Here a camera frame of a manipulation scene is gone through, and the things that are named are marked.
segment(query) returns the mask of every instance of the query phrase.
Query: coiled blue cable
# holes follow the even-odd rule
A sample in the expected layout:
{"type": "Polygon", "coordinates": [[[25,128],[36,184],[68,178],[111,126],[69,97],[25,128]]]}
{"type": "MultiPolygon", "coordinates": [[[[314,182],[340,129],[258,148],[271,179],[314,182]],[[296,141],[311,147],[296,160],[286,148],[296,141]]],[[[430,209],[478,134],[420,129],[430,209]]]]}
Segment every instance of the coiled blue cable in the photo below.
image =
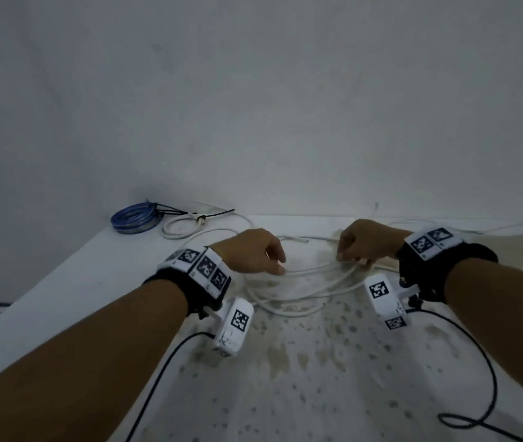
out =
{"type": "Polygon", "coordinates": [[[110,217],[112,227],[120,234],[139,234],[148,231],[159,222],[165,214],[182,215],[186,212],[166,206],[167,210],[158,209],[159,203],[152,203],[149,200],[143,203],[133,204],[125,209],[119,210],[110,217]]]}

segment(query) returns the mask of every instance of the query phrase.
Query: wrist strap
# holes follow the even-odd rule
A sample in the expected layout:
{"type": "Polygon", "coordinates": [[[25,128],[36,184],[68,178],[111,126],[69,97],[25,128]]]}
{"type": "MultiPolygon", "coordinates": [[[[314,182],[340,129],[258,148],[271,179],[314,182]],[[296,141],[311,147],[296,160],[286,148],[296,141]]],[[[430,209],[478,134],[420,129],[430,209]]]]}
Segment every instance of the wrist strap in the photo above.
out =
{"type": "Polygon", "coordinates": [[[405,239],[397,253],[400,284],[407,288],[417,284],[419,297],[446,303],[444,286],[449,272],[464,259],[498,262],[497,255],[478,243],[465,243],[443,227],[421,230],[405,239]]]}
{"type": "Polygon", "coordinates": [[[157,267],[157,273],[145,282],[165,279],[174,282],[188,302],[188,314],[201,318],[205,306],[219,310],[231,284],[229,268],[221,257],[207,247],[182,248],[173,252],[157,267]]]}

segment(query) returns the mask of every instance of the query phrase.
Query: hand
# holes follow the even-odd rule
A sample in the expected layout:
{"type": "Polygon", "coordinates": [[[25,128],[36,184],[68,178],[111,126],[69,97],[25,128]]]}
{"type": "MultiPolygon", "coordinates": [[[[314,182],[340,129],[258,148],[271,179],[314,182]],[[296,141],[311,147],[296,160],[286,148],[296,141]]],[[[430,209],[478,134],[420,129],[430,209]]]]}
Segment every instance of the hand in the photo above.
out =
{"type": "Polygon", "coordinates": [[[267,272],[281,276],[286,272],[278,264],[286,262],[280,240],[262,228],[248,229],[210,247],[231,270],[239,273],[267,272]]]}
{"type": "Polygon", "coordinates": [[[337,260],[377,260],[395,254],[403,246],[410,231],[360,219],[353,222],[339,237],[337,260]]]}

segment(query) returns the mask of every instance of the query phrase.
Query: left hand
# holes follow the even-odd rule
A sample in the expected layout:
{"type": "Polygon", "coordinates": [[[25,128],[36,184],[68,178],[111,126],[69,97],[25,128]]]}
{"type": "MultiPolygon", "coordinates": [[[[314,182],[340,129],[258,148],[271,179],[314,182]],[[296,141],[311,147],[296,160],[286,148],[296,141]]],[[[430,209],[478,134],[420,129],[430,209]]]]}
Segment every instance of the left hand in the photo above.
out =
{"type": "Polygon", "coordinates": [[[231,270],[239,273],[267,272],[281,276],[286,272],[278,263],[286,262],[280,240],[262,228],[248,229],[210,247],[231,270]]]}

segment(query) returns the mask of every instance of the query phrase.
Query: tabletop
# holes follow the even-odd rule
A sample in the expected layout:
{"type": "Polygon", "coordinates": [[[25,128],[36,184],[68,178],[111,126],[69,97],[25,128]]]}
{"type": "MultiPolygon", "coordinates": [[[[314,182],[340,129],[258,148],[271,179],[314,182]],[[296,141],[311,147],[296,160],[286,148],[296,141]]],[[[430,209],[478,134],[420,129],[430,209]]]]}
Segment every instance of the tabletop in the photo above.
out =
{"type": "MultiPolygon", "coordinates": [[[[353,221],[279,215],[251,219],[277,235],[324,237],[353,221]]],[[[505,223],[450,222],[473,229],[505,223]]],[[[249,225],[227,216],[207,227],[244,230],[249,225]]],[[[194,243],[208,245],[229,235],[213,231],[194,243]]],[[[181,245],[181,240],[164,239],[160,226],[135,236],[104,229],[0,315],[0,371],[136,288],[181,245]]],[[[320,241],[287,242],[285,250],[290,268],[329,262],[335,254],[330,244],[320,241]]],[[[321,276],[328,274],[310,281],[320,282],[321,276]]],[[[243,295],[242,288],[237,274],[229,294],[243,295]]],[[[442,304],[432,309],[454,317],[442,304]]],[[[133,440],[507,440],[483,428],[451,430],[437,420],[443,411],[477,418],[490,401],[491,378],[481,354],[464,335],[441,319],[420,315],[410,327],[391,332],[375,315],[363,288],[332,297],[319,312],[301,318],[257,309],[237,356],[219,357],[206,338],[192,339],[177,353],[133,440]]],[[[200,330],[214,331],[213,319],[187,318],[170,348],[200,330]]],[[[523,437],[523,388],[497,364],[495,369],[498,401],[488,422],[523,437]]],[[[125,439],[154,377],[112,442],[125,439]]]]}

